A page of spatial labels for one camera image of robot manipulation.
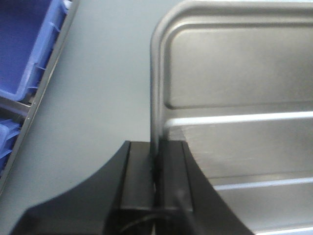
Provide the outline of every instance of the gray surface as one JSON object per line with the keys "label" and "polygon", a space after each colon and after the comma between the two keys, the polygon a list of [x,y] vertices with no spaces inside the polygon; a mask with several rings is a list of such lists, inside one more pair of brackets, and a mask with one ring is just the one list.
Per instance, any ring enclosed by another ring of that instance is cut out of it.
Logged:
{"label": "gray surface", "polygon": [[153,145],[187,141],[254,232],[313,230],[312,12],[312,2],[195,0],[153,35]]}
{"label": "gray surface", "polygon": [[26,208],[94,173],[124,140],[149,140],[150,38],[178,2],[81,1],[0,197],[1,235]]}

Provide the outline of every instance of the metal sheet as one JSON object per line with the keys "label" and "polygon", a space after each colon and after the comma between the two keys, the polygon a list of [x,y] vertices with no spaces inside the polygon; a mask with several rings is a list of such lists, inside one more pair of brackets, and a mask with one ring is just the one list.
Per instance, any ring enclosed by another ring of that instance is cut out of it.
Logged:
{"label": "metal sheet", "polygon": [[313,227],[312,12],[308,1],[185,1],[152,38],[154,153],[159,140],[187,141],[254,231]]}

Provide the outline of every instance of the gray wall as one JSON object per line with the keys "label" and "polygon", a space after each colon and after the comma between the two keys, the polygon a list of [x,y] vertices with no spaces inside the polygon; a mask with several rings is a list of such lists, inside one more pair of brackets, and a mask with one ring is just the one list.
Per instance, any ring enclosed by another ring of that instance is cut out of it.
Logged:
{"label": "gray wall", "polygon": [[92,175],[124,140],[149,140],[150,37],[178,2],[81,1],[0,197],[0,234],[26,208]]}

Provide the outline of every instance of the blue plastic bin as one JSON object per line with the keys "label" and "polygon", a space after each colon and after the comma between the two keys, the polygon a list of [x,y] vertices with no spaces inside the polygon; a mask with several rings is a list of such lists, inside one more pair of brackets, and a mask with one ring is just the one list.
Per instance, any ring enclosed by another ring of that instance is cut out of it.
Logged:
{"label": "blue plastic bin", "polygon": [[38,88],[66,14],[63,0],[0,0],[0,96]]}
{"label": "blue plastic bin", "polygon": [[3,170],[17,135],[20,132],[20,125],[11,119],[0,118],[0,172]]}

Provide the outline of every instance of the brushed metal surface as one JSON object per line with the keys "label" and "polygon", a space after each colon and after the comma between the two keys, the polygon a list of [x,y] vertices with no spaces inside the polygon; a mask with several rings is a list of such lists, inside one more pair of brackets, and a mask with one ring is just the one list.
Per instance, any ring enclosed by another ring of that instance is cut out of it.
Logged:
{"label": "brushed metal surface", "polygon": [[185,1],[152,38],[154,153],[187,141],[260,235],[312,232],[312,12],[309,1]]}

